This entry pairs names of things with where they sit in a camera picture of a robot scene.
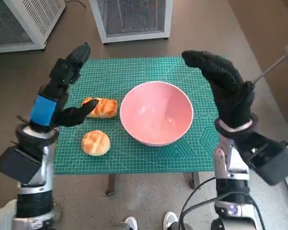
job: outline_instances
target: bread roll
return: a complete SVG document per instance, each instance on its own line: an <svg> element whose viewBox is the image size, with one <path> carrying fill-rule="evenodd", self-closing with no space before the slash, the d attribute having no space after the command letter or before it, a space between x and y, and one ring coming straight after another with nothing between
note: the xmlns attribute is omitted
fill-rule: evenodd
<svg viewBox="0 0 288 230"><path fill-rule="evenodd" d="M95 130L83 136L81 145L86 154L102 156L110 149L110 139L105 133Z"/></svg>
<svg viewBox="0 0 288 230"><path fill-rule="evenodd" d="M117 101L114 99L106 99L106 98L92 98L92 97L87 97L84 98L82 101L82 104L92 100L92 99L98 99L99 102L95 109L90 112L87 117L90 118L112 118L115 117L117 114L117 108L118 104Z"/></svg>

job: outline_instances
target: white cloth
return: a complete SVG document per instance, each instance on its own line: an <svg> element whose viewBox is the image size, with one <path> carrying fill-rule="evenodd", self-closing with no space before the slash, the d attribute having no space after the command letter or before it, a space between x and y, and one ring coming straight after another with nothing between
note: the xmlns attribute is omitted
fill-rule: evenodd
<svg viewBox="0 0 288 230"><path fill-rule="evenodd" d="M12 219L16 214L16 201L11 200L3 208L0 208L0 230L11 230Z"/></svg>

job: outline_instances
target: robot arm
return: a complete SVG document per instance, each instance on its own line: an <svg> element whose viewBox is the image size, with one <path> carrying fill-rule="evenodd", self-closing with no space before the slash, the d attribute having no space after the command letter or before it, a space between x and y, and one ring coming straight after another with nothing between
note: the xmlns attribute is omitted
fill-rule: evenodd
<svg viewBox="0 0 288 230"><path fill-rule="evenodd" d="M20 182L13 229L52 229L53 157L59 134L55 127L81 124L98 103L91 100L81 108L63 109L69 85L80 77L89 54L85 43L57 61L50 82L38 92L30 121L16 128L18 144L0 156L0 172Z"/></svg>
<svg viewBox="0 0 288 230"><path fill-rule="evenodd" d="M219 118L215 127L219 145L215 151L217 196L232 194L215 202L219 219L212 230L260 230L249 194L249 168L269 185L288 176L288 149L255 131L258 119L251 113L255 85L243 82L232 63L208 52L182 53L189 67L199 68L209 82Z"/></svg>

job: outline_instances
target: metal mesh panel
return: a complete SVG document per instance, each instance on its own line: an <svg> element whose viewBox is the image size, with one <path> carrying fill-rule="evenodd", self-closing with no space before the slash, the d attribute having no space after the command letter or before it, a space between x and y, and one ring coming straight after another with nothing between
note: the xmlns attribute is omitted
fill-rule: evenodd
<svg viewBox="0 0 288 230"><path fill-rule="evenodd" d="M97 0L108 37L164 32L166 0Z"/></svg>
<svg viewBox="0 0 288 230"><path fill-rule="evenodd" d="M23 0L23 5L42 35L46 34L47 29L62 7L58 0Z"/></svg>
<svg viewBox="0 0 288 230"><path fill-rule="evenodd" d="M0 45L31 43L32 40L19 24L3 0L0 0Z"/></svg>

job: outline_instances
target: pink bowl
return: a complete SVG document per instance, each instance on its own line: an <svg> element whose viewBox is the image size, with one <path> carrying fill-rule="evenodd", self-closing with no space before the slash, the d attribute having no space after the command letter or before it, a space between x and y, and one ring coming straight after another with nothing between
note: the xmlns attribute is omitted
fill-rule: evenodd
<svg viewBox="0 0 288 230"><path fill-rule="evenodd" d="M150 81L127 93L120 105L120 120L125 130L139 142L164 146L189 130L193 107L178 87Z"/></svg>

